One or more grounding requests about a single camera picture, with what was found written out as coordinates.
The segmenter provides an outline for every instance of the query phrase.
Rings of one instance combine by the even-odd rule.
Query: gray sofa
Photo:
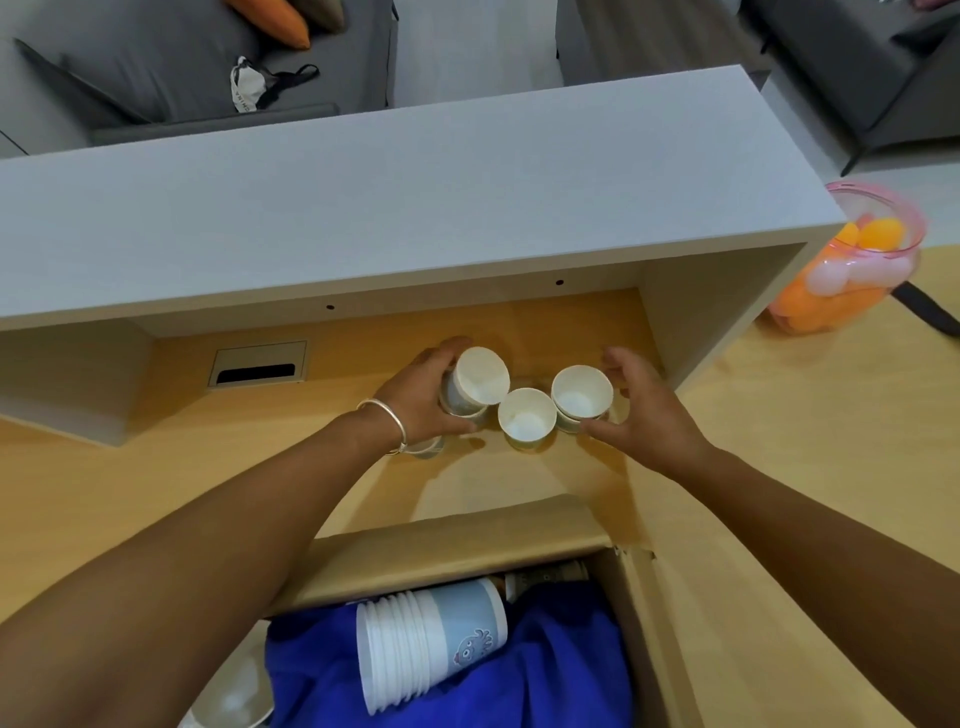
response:
[[[846,122],[856,150],[960,135],[960,2],[748,0]]]
[[[307,51],[277,47],[223,0],[46,0],[14,42],[91,145],[385,109],[396,64],[393,2],[343,4],[347,28],[311,28]],[[321,73],[268,109],[239,113],[229,84],[238,56],[275,73],[308,63]]]

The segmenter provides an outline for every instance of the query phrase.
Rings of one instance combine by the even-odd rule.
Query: black strap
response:
[[[257,99],[256,107],[258,110],[268,108],[286,89],[293,88],[295,85],[305,84],[317,78],[320,76],[320,69],[313,63],[308,63],[307,65],[302,65],[296,73],[290,73],[290,71],[279,71],[277,73],[268,71],[268,73],[274,77],[274,82],[270,85],[270,88],[264,91],[263,95]]]
[[[901,283],[894,288],[891,295],[941,333],[960,338],[960,321],[913,283]]]

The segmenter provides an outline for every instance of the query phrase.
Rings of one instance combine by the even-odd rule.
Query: blue fabric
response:
[[[356,605],[274,619],[267,637],[276,703],[271,726],[633,725],[620,630],[595,584],[541,584],[507,609],[510,637],[500,650],[373,717],[360,688]]]

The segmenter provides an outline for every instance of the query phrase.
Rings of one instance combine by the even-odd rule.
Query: cardboard box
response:
[[[574,496],[318,539],[269,614],[571,558],[584,560],[619,622],[634,683],[636,725],[701,728],[653,552],[614,544]]]

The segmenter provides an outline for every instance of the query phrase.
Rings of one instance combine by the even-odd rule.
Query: silver bangle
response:
[[[394,410],[391,409],[389,404],[382,402],[380,400],[363,400],[359,404],[357,404],[357,409],[360,409],[365,404],[375,404],[376,406],[380,407],[388,415],[394,418],[394,422],[396,423],[396,426],[400,428],[400,447],[397,449],[390,450],[390,452],[387,454],[396,455],[398,452],[406,452],[407,451],[407,428],[403,426],[403,423],[400,421],[400,418],[396,415],[396,412],[394,412]]]

